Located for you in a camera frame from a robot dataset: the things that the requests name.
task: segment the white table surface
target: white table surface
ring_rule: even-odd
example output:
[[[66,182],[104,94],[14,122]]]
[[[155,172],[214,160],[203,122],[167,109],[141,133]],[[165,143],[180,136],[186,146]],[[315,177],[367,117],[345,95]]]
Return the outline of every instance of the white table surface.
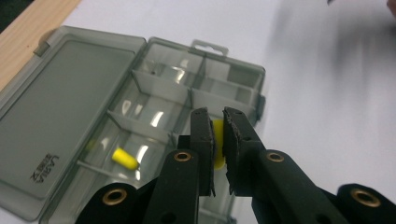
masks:
[[[396,20],[386,0],[83,0],[64,25],[228,47],[266,69],[257,131],[319,186],[374,188],[396,203]],[[254,223],[237,201],[239,223]],[[21,223],[7,212],[0,222]]]

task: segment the container compartment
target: container compartment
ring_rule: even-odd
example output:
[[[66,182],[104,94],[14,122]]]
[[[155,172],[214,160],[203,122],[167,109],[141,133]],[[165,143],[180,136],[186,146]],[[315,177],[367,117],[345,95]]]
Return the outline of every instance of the container compartment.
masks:
[[[136,70],[181,82],[182,78],[178,78],[180,73],[197,74],[202,60],[201,56],[188,53],[186,50],[153,43]]]
[[[264,70],[255,65],[202,53],[196,49],[154,38],[148,43],[148,49],[135,67],[134,74],[138,79],[148,80],[149,77],[153,77],[152,80],[155,78],[167,80],[255,107],[260,96]],[[151,93],[153,90],[170,90],[167,88],[169,85],[157,87],[149,88]]]
[[[181,122],[180,114],[188,99],[188,92],[187,90],[178,91],[175,88],[169,88],[169,91],[164,92],[163,88],[156,88],[156,85],[161,85],[161,82],[152,77],[135,79],[128,77],[109,111],[114,116],[118,114],[142,124],[172,132],[177,123]]]
[[[103,119],[74,165],[69,187],[64,188],[63,196],[60,193],[54,199],[58,205],[52,206],[56,207],[52,215],[47,214],[49,223],[75,222],[92,195],[105,185],[121,182],[139,189],[158,176],[164,157],[175,150],[174,140],[161,131],[151,135],[136,133],[134,130],[139,127],[135,123],[128,119],[122,122],[118,124],[111,115]],[[111,159],[118,147],[138,160],[137,170],[129,170]]]

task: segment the yellow foam earplug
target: yellow foam earplug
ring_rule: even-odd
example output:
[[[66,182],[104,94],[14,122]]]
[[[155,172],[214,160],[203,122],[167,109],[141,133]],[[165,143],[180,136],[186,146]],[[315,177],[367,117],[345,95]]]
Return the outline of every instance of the yellow foam earplug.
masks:
[[[91,139],[91,140],[88,142],[87,146],[85,146],[85,148],[86,148],[87,150],[91,150],[91,149],[93,149],[93,147],[95,146],[95,143],[96,143],[96,140],[95,140],[95,139]]]
[[[130,170],[136,170],[139,167],[139,162],[120,147],[114,151],[111,159]]]
[[[225,158],[222,154],[223,146],[223,120],[215,119],[213,120],[213,132],[215,133],[215,141],[218,150],[215,155],[215,170],[221,169],[225,164]]]

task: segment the wooden board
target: wooden board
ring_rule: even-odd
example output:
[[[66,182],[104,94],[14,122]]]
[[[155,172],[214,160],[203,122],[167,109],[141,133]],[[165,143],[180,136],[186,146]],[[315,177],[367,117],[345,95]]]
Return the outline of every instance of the wooden board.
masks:
[[[0,90],[32,58],[38,41],[59,27],[80,0],[35,0],[0,34]]]

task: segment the screw hole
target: screw hole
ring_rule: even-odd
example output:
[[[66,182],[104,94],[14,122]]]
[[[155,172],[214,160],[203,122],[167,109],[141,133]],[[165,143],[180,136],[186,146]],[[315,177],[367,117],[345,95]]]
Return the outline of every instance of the screw hole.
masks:
[[[122,203],[126,199],[127,193],[125,189],[111,189],[102,198],[102,202],[112,206]]]
[[[175,221],[176,221],[176,216],[171,212],[164,213],[161,216],[161,223],[174,223]]]
[[[362,189],[353,189],[351,191],[352,198],[355,199],[358,203],[364,204],[369,207],[378,207],[381,205],[381,202],[374,194],[362,190]]]
[[[332,224],[332,221],[325,215],[317,215],[317,222],[320,224]]]
[[[191,154],[187,152],[178,152],[175,154],[176,161],[189,161],[191,159]]]
[[[270,161],[276,161],[276,162],[280,162],[285,160],[285,158],[275,152],[271,152],[267,154],[267,159]]]

